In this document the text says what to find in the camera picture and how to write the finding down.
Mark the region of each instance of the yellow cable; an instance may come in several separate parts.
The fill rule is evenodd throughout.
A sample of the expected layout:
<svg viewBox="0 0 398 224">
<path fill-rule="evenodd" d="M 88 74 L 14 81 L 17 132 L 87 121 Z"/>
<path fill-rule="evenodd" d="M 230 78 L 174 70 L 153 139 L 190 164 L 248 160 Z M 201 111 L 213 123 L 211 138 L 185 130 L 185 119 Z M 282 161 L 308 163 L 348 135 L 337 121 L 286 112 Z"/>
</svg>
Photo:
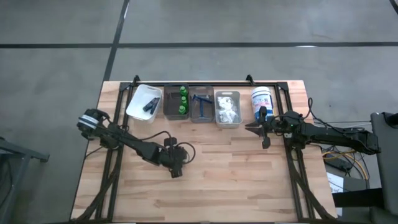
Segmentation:
<svg viewBox="0 0 398 224">
<path fill-rule="evenodd" d="M 329 151 L 329 152 L 323 153 L 322 156 L 324 156 L 324 155 L 326 155 L 326 154 L 331 154 L 331 153 L 339 154 L 338 156 L 335 156 L 335 157 L 323 158 L 324 160 L 330 160 L 330 159 L 337 159 L 337 158 L 339 158 L 340 156 L 342 156 L 342 155 L 344 155 L 344 154 L 353 153 L 353 152 L 355 152 L 355 150 L 350 150 L 350 151 L 346 151 L 346 152 L 333 152 L 333 151 Z"/>
<path fill-rule="evenodd" d="M 354 152 L 354 151 L 355 151 L 355 150 L 346 151 L 346 152 L 325 152 L 325 153 L 323 153 L 322 155 L 324 156 L 324 155 L 326 155 L 326 154 L 331 154 L 331 153 L 339 154 L 339 156 L 335 156 L 335 157 L 332 157 L 332 158 L 323 158 L 324 160 L 326 160 L 326 159 L 336 159 L 336 158 L 338 158 L 338 157 L 340 157 L 340 156 L 347 156 L 347 157 L 349 157 L 350 159 L 352 159 L 355 163 L 357 163 L 357 164 L 359 165 L 359 168 L 361 168 L 362 173 L 363 173 L 364 176 L 365 176 L 365 180 L 368 180 L 368 175 L 367 175 L 367 173 L 365 172 L 365 169 L 363 169 L 363 166 L 361 165 L 361 163 L 359 163 L 356 159 L 354 159 L 354 157 L 352 157 L 352 156 L 350 156 L 350 155 L 347 154 L 347 153 L 351 153 L 351 152 Z"/>
</svg>

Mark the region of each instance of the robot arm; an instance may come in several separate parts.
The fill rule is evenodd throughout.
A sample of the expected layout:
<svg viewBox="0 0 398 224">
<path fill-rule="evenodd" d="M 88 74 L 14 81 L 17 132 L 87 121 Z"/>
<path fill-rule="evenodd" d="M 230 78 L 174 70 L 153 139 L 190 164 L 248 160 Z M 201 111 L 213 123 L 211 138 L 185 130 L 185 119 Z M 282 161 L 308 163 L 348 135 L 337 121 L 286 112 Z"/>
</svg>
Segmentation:
<svg viewBox="0 0 398 224">
<path fill-rule="evenodd" d="M 318 127 L 306 123 L 301 114 L 288 111 L 276 117 L 266 118 L 267 108 L 260 109 L 260 120 L 248 124 L 246 128 L 264 138 L 263 148 L 267 149 L 271 142 L 267 136 L 268 132 L 288 134 L 290 146 L 297 149 L 304 149 L 310 143 L 331 144 L 336 146 L 346 146 L 358 152 L 368 155 L 379 153 L 377 136 L 361 128 L 336 128 L 333 126 Z"/>
<path fill-rule="evenodd" d="M 104 126 L 104 120 L 109 121 L 108 127 Z M 186 164 L 187 152 L 183 147 L 176 146 L 177 139 L 171 136 L 165 139 L 165 146 L 168 147 L 156 142 L 142 141 L 112 123 L 107 113 L 97 109 L 86 110 L 79 118 L 77 126 L 81 135 L 88 140 L 98 137 L 100 145 L 108 149 L 115 149 L 124 144 L 135 150 L 144 161 L 169 168 L 172 178 L 182 176 L 182 166 Z"/>
</svg>

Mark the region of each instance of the white plastic bin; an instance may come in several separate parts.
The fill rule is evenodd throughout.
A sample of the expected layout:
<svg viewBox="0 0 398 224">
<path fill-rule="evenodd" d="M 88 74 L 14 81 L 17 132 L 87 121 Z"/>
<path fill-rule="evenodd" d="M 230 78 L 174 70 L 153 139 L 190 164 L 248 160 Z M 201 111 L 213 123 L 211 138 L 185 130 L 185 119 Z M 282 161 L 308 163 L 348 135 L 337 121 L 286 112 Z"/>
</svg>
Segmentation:
<svg viewBox="0 0 398 224">
<path fill-rule="evenodd" d="M 145 107 L 155 97 L 159 97 L 160 100 L 156 105 L 154 114 L 150 114 L 149 111 L 145 112 L 142 108 Z M 162 90 L 149 85 L 141 84 L 137 87 L 136 92 L 132 96 L 129 106 L 127 107 L 126 113 L 132 116 L 134 119 L 139 121 L 146 121 L 149 124 L 154 122 L 156 114 L 162 103 Z"/>
</svg>

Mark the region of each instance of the green object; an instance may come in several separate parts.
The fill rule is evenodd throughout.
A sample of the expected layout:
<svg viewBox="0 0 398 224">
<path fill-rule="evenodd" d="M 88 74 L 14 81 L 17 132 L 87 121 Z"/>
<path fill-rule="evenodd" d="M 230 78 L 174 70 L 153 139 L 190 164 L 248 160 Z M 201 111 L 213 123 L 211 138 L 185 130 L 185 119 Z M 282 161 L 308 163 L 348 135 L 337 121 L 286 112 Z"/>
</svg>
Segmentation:
<svg viewBox="0 0 398 224">
<path fill-rule="evenodd" d="M 187 109 L 185 109 L 184 106 L 180 106 L 180 109 L 178 110 L 178 112 L 179 112 L 180 114 L 185 114 L 185 113 L 187 112 Z"/>
<path fill-rule="evenodd" d="M 181 86 L 180 87 L 180 93 L 181 93 L 182 96 L 187 96 L 188 95 L 188 91 L 185 88 L 185 86 Z"/>
<path fill-rule="evenodd" d="M 185 96 L 181 97 L 181 105 L 187 108 L 188 106 L 187 97 Z"/>
</svg>

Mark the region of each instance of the gray floor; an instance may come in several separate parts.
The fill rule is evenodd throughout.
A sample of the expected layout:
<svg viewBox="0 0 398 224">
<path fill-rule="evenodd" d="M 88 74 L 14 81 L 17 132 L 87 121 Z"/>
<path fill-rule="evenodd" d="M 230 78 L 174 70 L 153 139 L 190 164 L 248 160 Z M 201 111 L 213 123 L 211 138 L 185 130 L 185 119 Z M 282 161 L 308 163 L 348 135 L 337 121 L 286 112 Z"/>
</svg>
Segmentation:
<svg viewBox="0 0 398 224">
<path fill-rule="evenodd" d="M 0 0 L 0 44 L 112 42 L 123 0 Z M 398 41 L 388 0 L 131 1 L 121 42 Z M 0 136 L 32 162 L 13 223 L 68 220 L 110 49 L 0 49 Z M 398 47 L 118 50 L 111 80 L 304 80 L 325 121 L 398 111 Z M 367 157 L 371 187 L 380 185 Z"/>
</svg>

